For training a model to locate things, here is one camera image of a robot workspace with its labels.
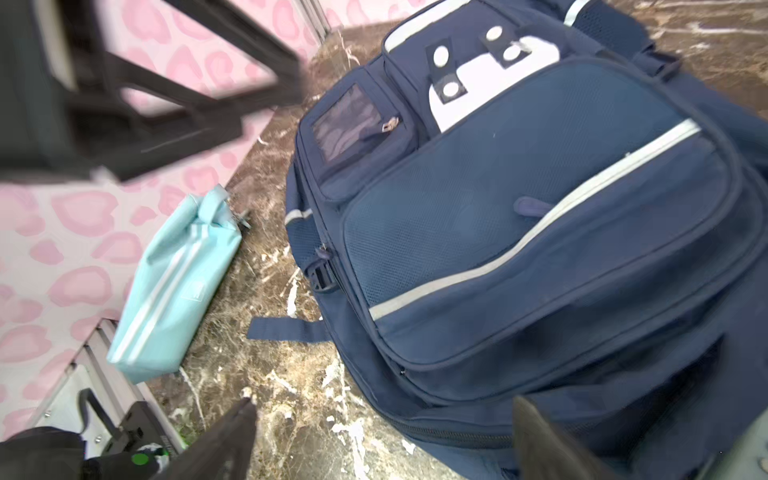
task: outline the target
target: white circular button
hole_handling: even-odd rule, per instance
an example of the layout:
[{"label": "white circular button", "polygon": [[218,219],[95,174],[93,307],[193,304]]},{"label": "white circular button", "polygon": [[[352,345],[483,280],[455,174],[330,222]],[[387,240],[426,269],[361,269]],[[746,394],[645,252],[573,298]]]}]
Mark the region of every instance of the white circular button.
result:
[{"label": "white circular button", "polygon": [[512,61],[515,60],[518,55],[520,55],[520,47],[517,45],[512,45],[511,47],[507,47],[506,50],[504,50],[504,59],[506,61]]},{"label": "white circular button", "polygon": [[496,38],[499,38],[502,36],[502,27],[496,25],[495,27],[491,27],[490,30],[485,34],[485,38],[488,39],[488,41],[494,41]]},{"label": "white circular button", "polygon": [[435,54],[432,56],[432,60],[435,61],[435,65],[442,68],[448,63],[448,49],[442,45],[435,49]]},{"label": "white circular button", "polygon": [[454,81],[450,81],[442,88],[442,94],[446,97],[453,97],[458,94],[458,84]]}]

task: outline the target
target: light blue pouch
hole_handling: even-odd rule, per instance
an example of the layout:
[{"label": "light blue pouch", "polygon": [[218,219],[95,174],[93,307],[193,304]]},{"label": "light blue pouch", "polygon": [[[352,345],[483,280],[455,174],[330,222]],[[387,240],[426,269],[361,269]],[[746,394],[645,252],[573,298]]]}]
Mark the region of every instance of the light blue pouch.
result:
[{"label": "light blue pouch", "polygon": [[179,369],[240,245],[227,196],[187,195],[144,251],[107,354],[133,383]]}]

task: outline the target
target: white stripe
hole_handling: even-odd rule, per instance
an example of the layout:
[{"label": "white stripe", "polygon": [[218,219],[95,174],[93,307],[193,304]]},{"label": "white stripe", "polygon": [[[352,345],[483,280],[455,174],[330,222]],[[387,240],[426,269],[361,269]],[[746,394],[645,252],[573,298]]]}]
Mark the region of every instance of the white stripe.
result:
[{"label": "white stripe", "polygon": [[174,277],[171,284],[168,286],[168,288],[165,290],[165,293],[163,294],[163,298],[160,301],[160,304],[157,306],[156,310],[154,311],[154,315],[149,319],[147,322],[147,325],[144,327],[143,330],[141,330],[141,336],[139,337],[139,340],[136,341],[136,346],[131,350],[131,354],[129,355],[127,361],[129,363],[133,363],[136,361],[136,358],[141,353],[141,350],[144,348],[144,345],[147,343],[147,340],[149,339],[149,335],[152,334],[154,331],[154,327],[157,325],[157,322],[160,320],[160,317],[165,313],[165,309],[168,307],[168,303],[170,303],[170,298],[177,293],[176,287],[179,285],[179,282],[181,279],[184,278],[184,275],[187,274],[187,270],[189,270],[190,265],[194,261],[197,254],[200,252],[200,248],[203,246],[203,242],[208,238],[208,227],[209,225],[203,224],[201,226],[192,224],[192,227],[201,227],[202,229],[202,236],[195,242],[195,244],[192,246],[192,250],[190,250],[189,256],[187,256],[187,259],[184,261],[184,265],[179,269],[179,272]]},{"label": "white stripe", "polygon": [[384,41],[384,49],[391,51],[394,47],[408,40],[412,35],[419,33],[440,18],[447,16],[468,3],[469,0],[445,0],[436,4],[418,17],[411,18],[407,22],[402,23],[398,28],[392,30]]},{"label": "white stripe", "polygon": [[569,27],[572,26],[576,22],[578,13],[581,12],[581,9],[584,8],[589,2],[590,0],[576,0],[575,2],[571,3],[571,7],[568,9],[568,13],[565,14],[565,20],[563,23]]},{"label": "white stripe", "polygon": [[307,209],[304,211],[299,210],[298,208],[291,210],[286,214],[286,218],[283,221],[283,225],[287,225],[288,223],[293,222],[294,220],[297,220],[299,218],[303,218],[306,220],[307,218],[312,216],[312,209]]},{"label": "white stripe", "polygon": [[417,286],[415,289],[402,293],[390,300],[387,300],[379,305],[372,306],[370,308],[371,317],[374,320],[380,319],[384,315],[389,315],[396,310],[403,308],[404,306],[415,302],[416,300],[434,293],[437,290],[444,289],[448,286],[455,285],[457,283],[472,280],[479,276],[483,276],[487,273],[496,270],[503,264],[511,260],[517,255],[523,247],[528,245],[531,240],[536,238],[545,228],[554,223],[555,220],[565,215],[568,211],[572,210],[577,205],[583,203],[589,197],[592,197],[600,190],[603,190],[608,185],[614,183],[616,180],[631,173],[633,170],[645,165],[647,162],[658,157],[663,152],[669,150],[681,141],[701,131],[696,122],[691,119],[680,122],[676,127],[670,129],[667,133],[662,134],[659,138],[651,141],[642,148],[632,152],[626,157],[622,158],[615,164],[606,168],[599,174],[585,181],[579,185],[575,190],[570,192],[557,205],[552,208],[541,220],[538,221],[533,228],[531,228],[521,239],[518,241],[511,250],[508,250],[504,255],[501,255],[496,260],[489,262],[483,266],[475,268],[473,270],[467,270],[465,272],[457,273],[455,275],[446,276],[431,282],[424,283]]},{"label": "white stripe", "polygon": [[[192,230],[190,232],[190,240],[192,240],[193,238],[194,238],[194,231]],[[189,247],[189,243],[185,244],[170,259],[170,262],[168,263],[168,267],[163,272],[163,275],[160,277],[160,280],[157,282],[157,285],[154,286],[154,289],[152,290],[152,293],[150,293],[150,296],[141,305],[141,308],[136,313],[136,316],[133,319],[125,319],[126,322],[130,322],[128,325],[128,330],[126,330],[125,335],[120,340],[120,343],[118,343],[118,347],[114,351],[114,354],[109,358],[107,358],[108,362],[112,362],[112,363],[119,362],[123,358],[123,355],[125,354],[125,350],[130,346],[131,342],[136,336],[136,333],[143,325],[147,315],[154,307],[154,303],[157,300],[157,296],[160,295],[160,292],[165,287],[165,284],[168,283],[168,279],[176,270],[176,267],[179,265],[179,262],[181,261],[181,257],[183,257],[184,254],[187,252],[188,247]]]}]

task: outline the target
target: marble floor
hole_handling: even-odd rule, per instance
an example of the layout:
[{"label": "marble floor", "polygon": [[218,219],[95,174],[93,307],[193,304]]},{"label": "marble floor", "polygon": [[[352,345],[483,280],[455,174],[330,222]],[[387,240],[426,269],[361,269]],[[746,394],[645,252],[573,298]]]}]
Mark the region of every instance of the marble floor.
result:
[{"label": "marble floor", "polygon": [[[768,0],[617,0],[646,24],[660,49],[768,119]],[[319,311],[288,248],[283,228],[285,175],[296,124],[350,68],[379,52],[391,25],[332,33],[308,67],[308,92],[279,109],[227,189],[252,229],[200,325],[182,373],[150,382],[179,433],[192,442],[249,386],[259,425],[250,478],[432,480],[460,478],[406,442],[367,406],[333,345],[245,339],[252,316]]]}]

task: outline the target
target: backpack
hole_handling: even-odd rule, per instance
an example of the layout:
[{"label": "backpack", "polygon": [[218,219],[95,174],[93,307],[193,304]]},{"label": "backpack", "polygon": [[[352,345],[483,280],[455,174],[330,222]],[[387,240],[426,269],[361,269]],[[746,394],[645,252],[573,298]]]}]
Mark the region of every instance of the backpack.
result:
[{"label": "backpack", "polygon": [[285,224],[371,406],[519,476],[512,398],[684,478],[768,406],[768,125],[599,0],[444,0],[301,120]]}]

